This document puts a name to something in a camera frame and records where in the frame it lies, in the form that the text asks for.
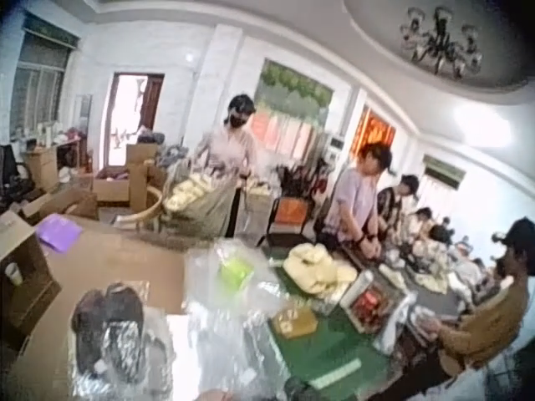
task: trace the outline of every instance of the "chandelier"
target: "chandelier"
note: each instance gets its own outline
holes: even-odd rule
[[[461,27],[464,40],[451,40],[448,23],[453,18],[449,8],[437,7],[433,13],[435,27],[424,31],[422,23],[425,13],[419,8],[411,7],[407,10],[410,23],[400,26],[403,36],[403,49],[412,52],[411,61],[420,63],[424,59],[433,64],[434,74],[437,75],[445,64],[451,66],[454,79],[461,79],[466,72],[477,74],[481,70],[482,53],[477,47],[478,30],[473,25],[465,24]]]

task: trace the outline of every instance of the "red chair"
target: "red chair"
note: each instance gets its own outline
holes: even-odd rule
[[[269,216],[266,234],[260,238],[257,246],[265,241],[269,246],[293,248],[304,242],[312,242],[303,234],[311,207],[313,202],[303,198],[283,196],[276,199]],[[270,232],[273,224],[299,228],[299,232]]]

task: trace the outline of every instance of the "ceiling light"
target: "ceiling light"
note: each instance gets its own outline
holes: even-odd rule
[[[501,148],[512,141],[509,122],[484,105],[464,105],[455,110],[454,118],[470,146]]]

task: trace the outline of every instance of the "brown jacket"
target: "brown jacket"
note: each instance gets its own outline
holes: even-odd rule
[[[441,365],[452,377],[466,367],[485,366],[517,336],[529,298],[526,282],[514,282],[504,291],[498,300],[464,316],[457,329],[444,327],[439,332]]]

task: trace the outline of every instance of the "painting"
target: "painting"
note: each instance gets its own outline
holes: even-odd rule
[[[254,95],[251,129],[266,150],[302,160],[313,131],[323,131],[333,90],[266,59]]]
[[[254,100],[259,110],[271,110],[323,128],[333,90],[289,67],[266,59]]]
[[[370,107],[365,106],[349,154],[353,160],[356,160],[364,145],[380,142],[392,146],[394,137],[395,128],[379,117]]]

